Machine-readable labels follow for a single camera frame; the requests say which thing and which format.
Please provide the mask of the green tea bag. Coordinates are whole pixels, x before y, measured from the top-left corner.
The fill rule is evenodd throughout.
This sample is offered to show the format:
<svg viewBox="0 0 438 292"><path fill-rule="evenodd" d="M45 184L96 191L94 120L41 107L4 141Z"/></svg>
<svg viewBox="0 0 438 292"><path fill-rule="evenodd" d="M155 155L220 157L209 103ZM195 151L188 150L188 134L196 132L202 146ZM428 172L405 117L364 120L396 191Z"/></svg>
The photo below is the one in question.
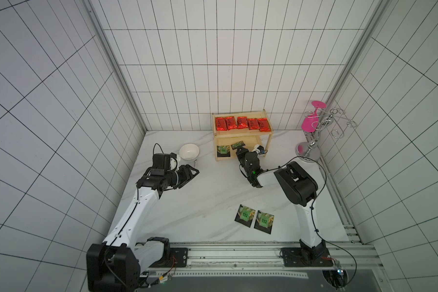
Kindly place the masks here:
<svg viewBox="0 0 438 292"><path fill-rule="evenodd" d="M238 142L232 144L231 148L233 150L237 150L238 148L241 148L241 147L244 147L244 146L245 146L245 143L243 141L238 141Z"/></svg>
<svg viewBox="0 0 438 292"><path fill-rule="evenodd" d="M234 221L250 228L254 220L255 214L255 209L241 204L238 208Z"/></svg>
<svg viewBox="0 0 438 292"><path fill-rule="evenodd" d="M258 210L254 229L271 234L274 224L274 215Z"/></svg>
<svg viewBox="0 0 438 292"><path fill-rule="evenodd" d="M217 146L217 157L228 158L231 156L231 146Z"/></svg>

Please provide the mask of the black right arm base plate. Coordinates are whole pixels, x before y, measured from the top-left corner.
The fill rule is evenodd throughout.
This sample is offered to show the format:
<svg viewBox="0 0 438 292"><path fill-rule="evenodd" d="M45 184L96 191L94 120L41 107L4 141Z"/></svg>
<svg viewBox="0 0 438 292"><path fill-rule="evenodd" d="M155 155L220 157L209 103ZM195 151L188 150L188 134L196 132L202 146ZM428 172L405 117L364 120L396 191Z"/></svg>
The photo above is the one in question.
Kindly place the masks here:
<svg viewBox="0 0 438 292"><path fill-rule="evenodd" d="M333 266L327 248L324 248L319 255L302 248L281 248L279 257L283 260L285 267L329 268Z"/></svg>

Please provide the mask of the red tea bag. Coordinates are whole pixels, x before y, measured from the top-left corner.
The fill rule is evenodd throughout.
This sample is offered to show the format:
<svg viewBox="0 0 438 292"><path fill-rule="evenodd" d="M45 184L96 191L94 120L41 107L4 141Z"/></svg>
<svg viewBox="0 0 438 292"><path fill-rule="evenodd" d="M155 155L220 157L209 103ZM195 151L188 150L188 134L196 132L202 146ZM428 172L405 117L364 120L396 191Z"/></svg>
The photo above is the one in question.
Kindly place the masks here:
<svg viewBox="0 0 438 292"><path fill-rule="evenodd" d="M238 117L237 118L237 128L238 129L246 129L248 127L249 126L248 126L248 119L247 119L247 117L242 116L242 117Z"/></svg>
<svg viewBox="0 0 438 292"><path fill-rule="evenodd" d="M216 117L215 118L215 129L217 131L227 131L227 123L224 117Z"/></svg>
<svg viewBox="0 0 438 292"><path fill-rule="evenodd" d="M267 118L257 119L259 130L261 132L271 132L271 126Z"/></svg>
<svg viewBox="0 0 438 292"><path fill-rule="evenodd" d="M259 130L260 129L260 125L259 125L257 118L247 119L247 122L248 122L249 130Z"/></svg>
<svg viewBox="0 0 438 292"><path fill-rule="evenodd" d="M235 117L233 116L225 117L225 122L228 130L238 129Z"/></svg>

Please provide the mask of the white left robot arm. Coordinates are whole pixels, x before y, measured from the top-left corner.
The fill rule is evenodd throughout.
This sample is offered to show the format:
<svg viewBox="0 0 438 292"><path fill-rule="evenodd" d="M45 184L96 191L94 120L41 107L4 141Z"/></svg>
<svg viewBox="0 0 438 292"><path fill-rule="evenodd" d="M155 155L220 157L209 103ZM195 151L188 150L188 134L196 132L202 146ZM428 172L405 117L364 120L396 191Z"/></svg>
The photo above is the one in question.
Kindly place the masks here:
<svg viewBox="0 0 438 292"><path fill-rule="evenodd" d="M176 254L169 239L151 237L141 246L137 239L151 209L166 191L177 190L192 181L199 170L180 165L174 153L155 153L153 165L136 182L136 190L124 215L102 243L93 243L86 253L87 283L91 292L133 292L158 285L166 274L149 283L143 272L185 265L187 250Z"/></svg>

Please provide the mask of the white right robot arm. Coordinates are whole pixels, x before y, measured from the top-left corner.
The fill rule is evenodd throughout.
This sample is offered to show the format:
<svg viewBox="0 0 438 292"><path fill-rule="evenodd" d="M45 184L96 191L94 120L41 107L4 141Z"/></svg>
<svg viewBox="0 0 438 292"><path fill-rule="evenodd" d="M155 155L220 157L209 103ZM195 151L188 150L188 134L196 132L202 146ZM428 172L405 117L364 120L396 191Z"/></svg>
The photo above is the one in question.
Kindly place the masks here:
<svg viewBox="0 0 438 292"><path fill-rule="evenodd" d="M236 148L236 157L240 171L255 188L280 185L283 194L295 205L301 239L301 253L305 261L311 262L322 256L326 242L319 236L316 221L312 215L312 204L317 199L319 189L313 177L293 158L276 169L264 170L260 166L259 156L265 149L257 145L250 151L244 147Z"/></svg>

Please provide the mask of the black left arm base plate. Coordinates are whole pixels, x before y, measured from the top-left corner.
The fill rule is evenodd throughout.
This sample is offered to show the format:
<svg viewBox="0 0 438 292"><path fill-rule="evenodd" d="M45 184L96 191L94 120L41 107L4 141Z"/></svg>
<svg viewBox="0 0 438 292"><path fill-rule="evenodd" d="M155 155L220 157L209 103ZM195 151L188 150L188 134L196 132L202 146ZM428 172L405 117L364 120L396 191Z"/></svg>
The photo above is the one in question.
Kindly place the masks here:
<svg viewBox="0 0 438 292"><path fill-rule="evenodd" d="M187 266L188 248L170 248L169 255L154 262L150 268L185 268Z"/></svg>

